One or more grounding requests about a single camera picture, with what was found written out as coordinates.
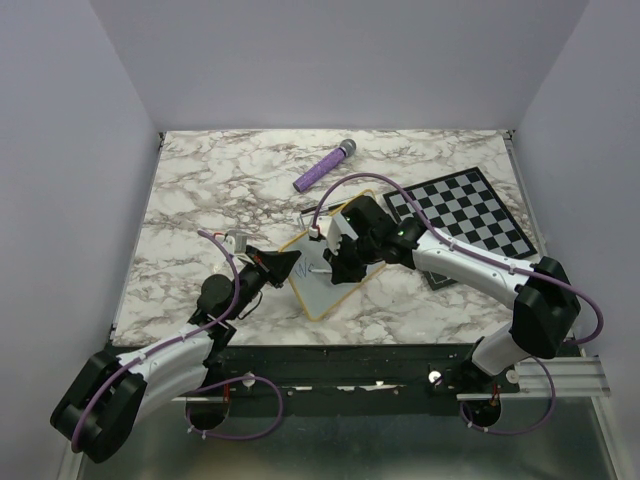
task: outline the marble table surface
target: marble table surface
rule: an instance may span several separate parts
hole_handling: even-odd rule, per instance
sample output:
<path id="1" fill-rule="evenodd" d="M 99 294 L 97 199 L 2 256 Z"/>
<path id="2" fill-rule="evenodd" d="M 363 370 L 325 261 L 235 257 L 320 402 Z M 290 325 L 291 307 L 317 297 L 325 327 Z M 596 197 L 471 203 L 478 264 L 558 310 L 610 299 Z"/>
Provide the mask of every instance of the marble table surface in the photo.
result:
<path id="1" fill-rule="evenodd" d="M 344 138 L 355 155 L 304 194 L 292 182 Z M 222 255 L 198 228 L 240 228 L 250 243 L 275 250 L 300 232 L 300 210 L 353 172 L 374 172 L 412 185 L 478 166 L 535 241 L 502 135 L 495 131 L 236 130 L 169 132 L 112 338 L 146 345 L 176 332 L 195 310 L 202 281 L 230 275 Z M 357 179 L 334 192 L 340 200 L 364 189 L 390 188 Z M 264 289 L 260 307 L 232 344 L 319 345 L 473 342 L 497 330 L 511 312 L 454 285 L 432 291 L 418 272 L 387 266 L 318 322 L 309 321 L 290 285 Z"/>

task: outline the metal floor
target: metal floor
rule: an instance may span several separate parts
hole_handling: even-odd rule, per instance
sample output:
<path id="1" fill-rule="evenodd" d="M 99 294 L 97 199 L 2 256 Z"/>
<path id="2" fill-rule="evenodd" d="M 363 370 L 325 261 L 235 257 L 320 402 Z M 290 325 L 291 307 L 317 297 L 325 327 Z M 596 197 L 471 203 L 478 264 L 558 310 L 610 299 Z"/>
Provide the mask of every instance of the metal floor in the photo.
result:
<path id="1" fill-rule="evenodd" d="M 505 400 L 500 428 L 544 413 L 546 400 Z M 269 419 L 226 421 L 221 431 L 250 433 Z M 83 461 L 87 480 L 293 479 L 615 479 L 591 400 L 559 399 L 552 421 L 529 435 L 494 437 L 457 417 L 286 418 L 272 435 L 229 442 L 187 435 L 182 402 L 138 425 L 100 465 Z"/>

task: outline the writing on whiteboard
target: writing on whiteboard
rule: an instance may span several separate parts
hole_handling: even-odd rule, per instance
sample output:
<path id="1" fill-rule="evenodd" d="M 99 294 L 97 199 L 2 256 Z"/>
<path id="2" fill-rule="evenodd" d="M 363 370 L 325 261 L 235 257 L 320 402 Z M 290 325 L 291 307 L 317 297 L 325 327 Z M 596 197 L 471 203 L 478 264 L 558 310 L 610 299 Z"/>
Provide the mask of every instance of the writing on whiteboard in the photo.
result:
<path id="1" fill-rule="evenodd" d="M 303 256 L 300 258 L 295 268 L 293 269 L 293 273 L 298 278 L 307 278 L 307 275 L 311 273 L 311 269 L 313 267 L 313 262 L 310 262 L 307 257 Z"/>

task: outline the white wall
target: white wall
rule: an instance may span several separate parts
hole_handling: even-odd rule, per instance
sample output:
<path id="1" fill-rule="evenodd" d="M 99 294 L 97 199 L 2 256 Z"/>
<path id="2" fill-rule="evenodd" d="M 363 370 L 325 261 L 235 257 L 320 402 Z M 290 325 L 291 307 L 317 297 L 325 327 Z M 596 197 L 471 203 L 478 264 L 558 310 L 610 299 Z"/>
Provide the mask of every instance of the white wall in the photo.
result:
<path id="1" fill-rule="evenodd" d="M 162 129 L 513 128 L 586 0 L 91 0 Z"/>
<path id="2" fill-rule="evenodd" d="M 107 338 L 158 136 L 86 0 L 0 0 L 0 477 L 55 478 L 49 416 Z"/>
<path id="3" fill-rule="evenodd" d="M 639 2 L 592 0 L 515 137 L 550 253 L 605 312 L 604 333 L 589 350 L 602 356 L 633 454 L 640 452 L 638 25 Z M 593 316 L 583 317 L 587 333 Z"/>

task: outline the black and white checkerboard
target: black and white checkerboard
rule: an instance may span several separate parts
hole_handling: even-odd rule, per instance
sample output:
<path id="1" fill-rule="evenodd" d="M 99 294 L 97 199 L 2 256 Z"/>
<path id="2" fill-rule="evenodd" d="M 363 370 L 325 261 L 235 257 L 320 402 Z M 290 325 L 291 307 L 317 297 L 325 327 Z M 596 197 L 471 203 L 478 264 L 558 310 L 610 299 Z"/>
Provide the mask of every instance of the black and white checkerboard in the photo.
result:
<path id="1" fill-rule="evenodd" d="M 405 190 L 417 200 L 434 227 L 457 240 L 511 258 L 526 258 L 537 253 L 477 167 Z M 398 192 L 385 193 L 384 199 L 396 221 L 413 212 Z M 437 273 L 426 272 L 425 276 L 433 290 L 456 283 Z"/>

